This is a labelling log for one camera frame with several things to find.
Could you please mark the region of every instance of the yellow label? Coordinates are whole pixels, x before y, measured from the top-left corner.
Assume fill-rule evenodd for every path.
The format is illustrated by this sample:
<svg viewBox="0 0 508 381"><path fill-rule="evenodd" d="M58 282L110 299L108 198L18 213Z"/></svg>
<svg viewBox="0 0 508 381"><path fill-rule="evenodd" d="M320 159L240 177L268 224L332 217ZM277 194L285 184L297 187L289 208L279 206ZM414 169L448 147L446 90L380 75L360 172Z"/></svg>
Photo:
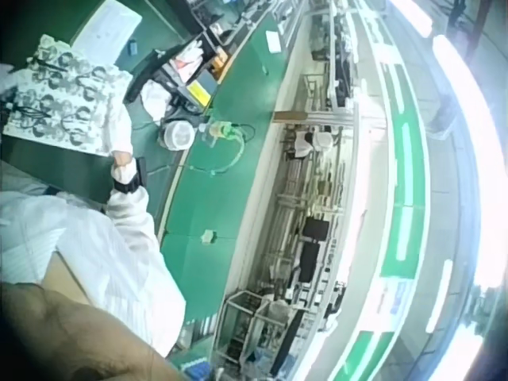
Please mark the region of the yellow label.
<svg viewBox="0 0 508 381"><path fill-rule="evenodd" d="M210 102L210 94L208 94L208 91L206 91L203 86L201 86L198 81L194 81L189 86L187 86L187 89L190 91L190 93L198 100L199 103L201 103L203 106L208 106L208 103Z"/></svg>

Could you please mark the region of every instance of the black wrist band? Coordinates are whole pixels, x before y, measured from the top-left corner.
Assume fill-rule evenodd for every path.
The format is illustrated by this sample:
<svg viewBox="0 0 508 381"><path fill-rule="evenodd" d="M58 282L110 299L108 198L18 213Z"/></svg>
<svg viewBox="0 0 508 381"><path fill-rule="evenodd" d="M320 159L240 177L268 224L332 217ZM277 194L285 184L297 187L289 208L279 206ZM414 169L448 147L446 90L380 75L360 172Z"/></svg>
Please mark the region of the black wrist band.
<svg viewBox="0 0 508 381"><path fill-rule="evenodd" d="M134 193L135 191L137 191L137 188L139 188L140 185L141 185L140 176L137 172L134 175L133 179L130 180L128 184L122 184L119 183L117 180L113 179L114 189L125 194Z"/></svg>
<svg viewBox="0 0 508 381"><path fill-rule="evenodd" d="M136 174L133 179L128 184L122 184L113 179L113 186L121 193L134 193L137 188L146 187L146 177L146 160L144 157L139 157L136 159Z"/></svg>

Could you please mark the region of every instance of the cable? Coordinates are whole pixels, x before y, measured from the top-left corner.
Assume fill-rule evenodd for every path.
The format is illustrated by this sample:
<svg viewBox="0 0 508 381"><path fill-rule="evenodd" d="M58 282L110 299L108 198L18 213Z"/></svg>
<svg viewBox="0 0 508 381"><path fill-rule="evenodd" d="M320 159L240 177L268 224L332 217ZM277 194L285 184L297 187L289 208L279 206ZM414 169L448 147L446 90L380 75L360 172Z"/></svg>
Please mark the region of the cable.
<svg viewBox="0 0 508 381"><path fill-rule="evenodd" d="M254 139L254 137L256 137L256 129L248 124L248 123L232 123L231 126L235 129L241 129L242 127L249 127L252 131L252 136L247 138L244 134L242 134L243 138L244 138L244 142L247 144L249 141L251 141L252 139Z"/></svg>
<svg viewBox="0 0 508 381"><path fill-rule="evenodd" d="M225 165L224 167L219 167L216 169L206 169L206 168L196 167L194 165L166 164L166 165L164 165L162 167L158 167L152 171L147 171L147 176L154 175L155 173L159 173L159 172L164 171L165 169L168 169L170 167L188 168L188 169L191 169L192 171L204 172L204 173L208 173L212 176L225 174L232 166L234 166L240 160L241 156L244 153L245 141L244 141L243 135L241 135L241 132L239 132L238 130L236 130L236 131L237 131L237 135L235 136L234 140L236 140L237 142L240 143L240 149L238 150L238 153L233 158L233 160L229 164Z"/></svg>

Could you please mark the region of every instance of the skin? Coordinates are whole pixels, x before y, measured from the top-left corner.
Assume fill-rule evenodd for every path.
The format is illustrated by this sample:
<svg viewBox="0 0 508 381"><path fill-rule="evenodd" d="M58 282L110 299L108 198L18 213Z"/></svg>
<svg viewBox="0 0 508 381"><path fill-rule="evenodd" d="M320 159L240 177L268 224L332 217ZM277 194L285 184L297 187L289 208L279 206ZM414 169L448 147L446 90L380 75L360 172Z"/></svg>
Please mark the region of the skin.
<svg viewBox="0 0 508 381"><path fill-rule="evenodd" d="M124 166L132 156L115 152L114 160ZM183 380L161 355L107 312L35 284L0 283L0 287L2 314L52 379L82 379L84 369L108 380Z"/></svg>

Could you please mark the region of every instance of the green workbench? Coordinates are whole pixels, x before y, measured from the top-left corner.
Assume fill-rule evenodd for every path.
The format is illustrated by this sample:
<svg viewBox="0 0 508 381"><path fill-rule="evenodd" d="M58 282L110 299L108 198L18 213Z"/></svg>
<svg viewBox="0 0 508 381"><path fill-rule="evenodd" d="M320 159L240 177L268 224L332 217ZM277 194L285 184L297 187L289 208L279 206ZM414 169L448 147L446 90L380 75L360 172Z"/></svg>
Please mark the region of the green workbench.
<svg viewBox="0 0 508 381"><path fill-rule="evenodd" d="M165 1L151 0L158 14L144 0L120 1L143 17L133 34L138 53L130 56L124 49L117 60L120 69L134 72L154 48L168 49L189 38ZM7 18L1 20L2 62L23 66L35 52L43 33L71 43L101 3L102 0L47 0L42 6L37 0L24 2L22 10L14 15L4 14ZM147 124L151 119L139 99L128 106L128 111L133 122L134 155L146 158L149 171L179 159L156 144L157 126ZM56 188L97 202L107 200L111 189L111 158L3 137L2 159ZM174 167L169 167L148 178L148 211L156 222L160 222L174 171Z"/></svg>
<svg viewBox="0 0 508 381"><path fill-rule="evenodd" d="M219 120L250 124L256 135L246 144L240 161L223 175L184 169L172 199L161 252L187 301L186 321L214 315L224 296L245 206L287 67L287 52L268 51L267 30L277 31L271 15L239 51L210 111ZM234 141L218 140L210 148L196 139L187 164L224 167L237 152ZM217 234L213 244L202 243L205 230Z"/></svg>

